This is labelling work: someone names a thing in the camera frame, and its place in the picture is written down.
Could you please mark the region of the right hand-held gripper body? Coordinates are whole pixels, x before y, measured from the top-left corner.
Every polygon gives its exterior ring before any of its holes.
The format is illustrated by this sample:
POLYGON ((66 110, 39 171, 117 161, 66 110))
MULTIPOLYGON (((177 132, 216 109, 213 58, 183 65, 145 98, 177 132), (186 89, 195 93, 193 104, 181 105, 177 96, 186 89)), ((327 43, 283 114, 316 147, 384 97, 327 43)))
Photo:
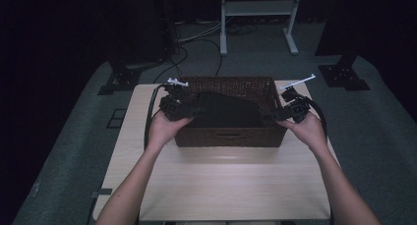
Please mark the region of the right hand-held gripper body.
POLYGON ((286 85, 280 85, 278 87, 279 90, 282 90, 281 97, 287 102, 287 105, 276 109, 277 121, 284 121, 292 118, 295 123, 301 123, 305 119, 310 110, 312 100, 307 96, 298 93, 294 86, 312 80, 315 77, 316 76, 312 74, 306 79, 297 82, 289 82, 286 85))

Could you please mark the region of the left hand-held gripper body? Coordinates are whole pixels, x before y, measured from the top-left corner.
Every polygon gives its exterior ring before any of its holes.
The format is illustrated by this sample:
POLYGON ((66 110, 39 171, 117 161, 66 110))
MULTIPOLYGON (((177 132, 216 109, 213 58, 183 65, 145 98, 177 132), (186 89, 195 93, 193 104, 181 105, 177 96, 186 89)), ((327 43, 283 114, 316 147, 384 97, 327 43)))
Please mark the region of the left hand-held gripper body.
POLYGON ((169 78, 166 84, 162 85, 168 94, 160 99, 159 109, 169 121, 178 121, 183 118, 193 118, 191 112, 196 105, 189 99, 185 88, 188 82, 181 82, 178 79, 169 78))

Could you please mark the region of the black cloth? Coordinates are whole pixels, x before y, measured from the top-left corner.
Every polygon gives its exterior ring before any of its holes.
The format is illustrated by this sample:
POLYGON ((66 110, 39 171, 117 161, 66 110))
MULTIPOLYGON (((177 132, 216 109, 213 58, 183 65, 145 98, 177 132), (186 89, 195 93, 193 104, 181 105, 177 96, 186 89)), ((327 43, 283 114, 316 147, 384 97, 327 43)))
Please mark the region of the black cloth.
POLYGON ((191 128, 261 128, 265 125, 259 105, 251 100, 204 91, 197 96, 204 109, 191 128))

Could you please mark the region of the brown woven basket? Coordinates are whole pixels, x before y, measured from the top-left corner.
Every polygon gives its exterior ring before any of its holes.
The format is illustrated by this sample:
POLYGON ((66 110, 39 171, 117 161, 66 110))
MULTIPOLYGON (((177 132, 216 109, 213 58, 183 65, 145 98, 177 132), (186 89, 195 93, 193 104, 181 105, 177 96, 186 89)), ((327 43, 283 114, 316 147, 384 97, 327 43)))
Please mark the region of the brown woven basket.
MULTIPOLYGON (((261 114, 281 106, 271 77, 183 77, 181 81, 189 83, 185 90, 197 108, 202 108, 198 105, 197 96, 204 91, 254 101, 259 105, 261 114)), ((286 130, 275 122, 266 122, 261 128, 191 128, 190 124, 175 137, 180 147, 279 147, 286 134, 286 130)))

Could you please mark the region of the person's right hand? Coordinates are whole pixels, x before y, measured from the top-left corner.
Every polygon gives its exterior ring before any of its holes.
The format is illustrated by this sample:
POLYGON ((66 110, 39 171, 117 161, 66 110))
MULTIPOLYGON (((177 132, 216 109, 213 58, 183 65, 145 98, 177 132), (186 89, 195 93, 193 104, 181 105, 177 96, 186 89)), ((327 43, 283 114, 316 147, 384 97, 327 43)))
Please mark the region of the person's right hand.
POLYGON ((307 145, 313 152, 328 148, 327 137, 321 120, 309 112, 300 123, 290 121, 277 121, 277 124, 290 130, 298 140, 307 145))

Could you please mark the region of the person's left hand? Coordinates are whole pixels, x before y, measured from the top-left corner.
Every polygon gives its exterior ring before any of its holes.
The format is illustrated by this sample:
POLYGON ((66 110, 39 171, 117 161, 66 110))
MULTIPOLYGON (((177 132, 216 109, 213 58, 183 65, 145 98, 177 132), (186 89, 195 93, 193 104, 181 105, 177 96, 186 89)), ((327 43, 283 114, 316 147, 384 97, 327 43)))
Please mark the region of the person's left hand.
POLYGON ((150 150, 162 150, 162 148, 176 136, 179 130, 191 122, 192 118, 169 121, 163 112, 157 112, 153 116, 149 128, 149 142, 147 148, 150 150))

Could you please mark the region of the black stand base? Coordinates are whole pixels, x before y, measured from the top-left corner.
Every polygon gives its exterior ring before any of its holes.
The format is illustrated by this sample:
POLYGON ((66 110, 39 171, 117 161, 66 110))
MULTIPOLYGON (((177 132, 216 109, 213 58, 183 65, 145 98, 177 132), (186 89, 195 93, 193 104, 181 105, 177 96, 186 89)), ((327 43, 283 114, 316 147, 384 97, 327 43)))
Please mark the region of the black stand base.
POLYGON ((344 87, 347 91, 369 90, 367 83, 353 70, 356 54, 344 54, 336 64, 320 65, 319 70, 329 87, 344 87))
POLYGON ((111 74, 98 91, 98 95, 111 95, 115 91, 133 90, 139 83, 142 71, 134 67, 133 60, 111 59, 111 74))

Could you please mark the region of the dark equipment cabinet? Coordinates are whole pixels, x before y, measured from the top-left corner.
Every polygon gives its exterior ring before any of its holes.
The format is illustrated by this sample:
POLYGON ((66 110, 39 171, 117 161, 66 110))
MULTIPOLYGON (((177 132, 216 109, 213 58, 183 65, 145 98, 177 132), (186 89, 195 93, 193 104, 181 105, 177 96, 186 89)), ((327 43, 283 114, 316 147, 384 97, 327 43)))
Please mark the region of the dark equipment cabinet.
POLYGON ((117 0, 115 31, 126 52, 143 62, 162 61, 175 51, 168 0, 117 0))

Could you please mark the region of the white metal stand frame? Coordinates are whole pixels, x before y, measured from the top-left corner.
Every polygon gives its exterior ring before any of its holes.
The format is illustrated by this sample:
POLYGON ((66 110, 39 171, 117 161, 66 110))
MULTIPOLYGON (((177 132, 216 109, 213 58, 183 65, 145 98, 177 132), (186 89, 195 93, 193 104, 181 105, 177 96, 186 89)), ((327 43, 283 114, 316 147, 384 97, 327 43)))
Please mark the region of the white metal stand frame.
POLYGON ((221 0, 219 53, 227 54, 226 19, 230 17, 288 16, 289 22, 283 33, 292 55, 299 53, 292 36, 300 0, 273 1, 227 1, 221 0))

